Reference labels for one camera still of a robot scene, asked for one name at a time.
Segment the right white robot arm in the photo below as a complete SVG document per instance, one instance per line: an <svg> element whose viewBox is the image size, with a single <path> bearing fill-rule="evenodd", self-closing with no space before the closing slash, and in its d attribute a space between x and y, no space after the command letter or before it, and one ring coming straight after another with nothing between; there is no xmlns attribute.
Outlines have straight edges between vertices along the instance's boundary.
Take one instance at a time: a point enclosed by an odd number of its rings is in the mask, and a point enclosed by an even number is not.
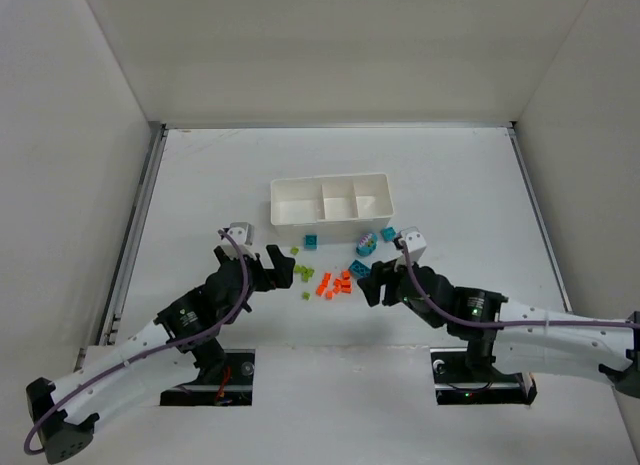
<svg viewBox="0 0 640 465"><path fill-rule="evenodd" d="M545 310L499 292L452 285L429 267L376 262L358 279L369 306L402 304L465 342L477 382L529 373L573 376L639 395L639 315L604 320Z"/></svg>

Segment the long teal lego brick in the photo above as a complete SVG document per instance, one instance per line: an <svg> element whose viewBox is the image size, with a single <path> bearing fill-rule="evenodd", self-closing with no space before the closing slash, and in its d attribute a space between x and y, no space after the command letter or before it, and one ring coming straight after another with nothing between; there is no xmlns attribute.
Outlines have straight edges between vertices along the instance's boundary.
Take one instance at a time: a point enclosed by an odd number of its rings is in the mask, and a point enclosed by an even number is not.
<svg viewBox="0 0 640 465"><path fill-rule="evenodd" d="M371 274L371 269L359 260L354 260L348 270L357 279L368 277Z"/></svg>

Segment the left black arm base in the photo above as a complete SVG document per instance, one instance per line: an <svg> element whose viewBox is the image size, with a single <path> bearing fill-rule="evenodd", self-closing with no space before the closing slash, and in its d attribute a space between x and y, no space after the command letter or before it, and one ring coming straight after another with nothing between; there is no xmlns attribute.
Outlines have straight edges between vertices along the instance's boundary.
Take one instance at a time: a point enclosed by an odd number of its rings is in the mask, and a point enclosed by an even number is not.
<svg viewBox="0 0 640 465"><path fill-rule="evenodd" d="M160 395L161 407L248 407L253 402L254 349L226 350L226 359L215 375L200 374L192 382Z"/></svg>

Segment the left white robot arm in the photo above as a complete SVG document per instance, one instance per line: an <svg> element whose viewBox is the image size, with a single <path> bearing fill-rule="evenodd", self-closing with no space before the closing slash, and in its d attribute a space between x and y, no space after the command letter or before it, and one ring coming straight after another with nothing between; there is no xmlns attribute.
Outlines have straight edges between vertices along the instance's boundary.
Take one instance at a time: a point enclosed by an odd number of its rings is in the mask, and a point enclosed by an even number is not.
<svg viewBox="0 0 640 465"><path fill-rule="evenodd" d="M161 310L139 332L107 355L56 380L40 377L26 387L32 429L26 454L62 463L84 450L97 429L153 395L199 377L213 377L226 355L220 329L251 310L255 292L288 289L295 260L276 245L266 248L272 265L238 251L214 251L220 266L204 284Z"/></svg>

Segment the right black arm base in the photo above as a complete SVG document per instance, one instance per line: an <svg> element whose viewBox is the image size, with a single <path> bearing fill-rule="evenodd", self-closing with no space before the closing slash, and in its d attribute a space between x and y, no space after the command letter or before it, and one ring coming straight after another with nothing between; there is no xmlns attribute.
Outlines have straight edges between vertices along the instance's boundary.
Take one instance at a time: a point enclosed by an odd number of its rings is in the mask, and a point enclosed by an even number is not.
<svg viewBox="0 0 640 465"><path fill-rule="evenodd" d="M474 371L466 363L465 348L430 350L434 394L440 406L525 405L537 397L530 374Z"/></svg>

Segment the square teal lego brick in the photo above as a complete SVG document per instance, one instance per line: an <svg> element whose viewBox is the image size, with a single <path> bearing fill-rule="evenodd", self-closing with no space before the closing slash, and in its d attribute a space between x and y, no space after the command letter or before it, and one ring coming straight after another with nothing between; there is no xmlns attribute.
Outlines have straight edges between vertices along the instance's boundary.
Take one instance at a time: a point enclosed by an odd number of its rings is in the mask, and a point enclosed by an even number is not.
<svg viewBox="0 0 640 465"><path fill-rule="evenodd" d="M307 234L304 236L304 248L306 250L316 250L318 247L318 236L316 234Z"/></svg>

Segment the small teal lego brick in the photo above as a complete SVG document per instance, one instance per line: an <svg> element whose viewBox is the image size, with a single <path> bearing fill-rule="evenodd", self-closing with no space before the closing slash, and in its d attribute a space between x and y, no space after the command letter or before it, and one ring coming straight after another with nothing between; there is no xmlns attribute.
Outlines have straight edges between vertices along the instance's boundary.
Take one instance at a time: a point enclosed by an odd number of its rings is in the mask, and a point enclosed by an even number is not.
<svg viewBox="0 0 640 465"><path fill-rule="evenodd" d="M393 227L386 227L380 231L380 234L385 242L391 242L396 236L396 231Z"/></svg>

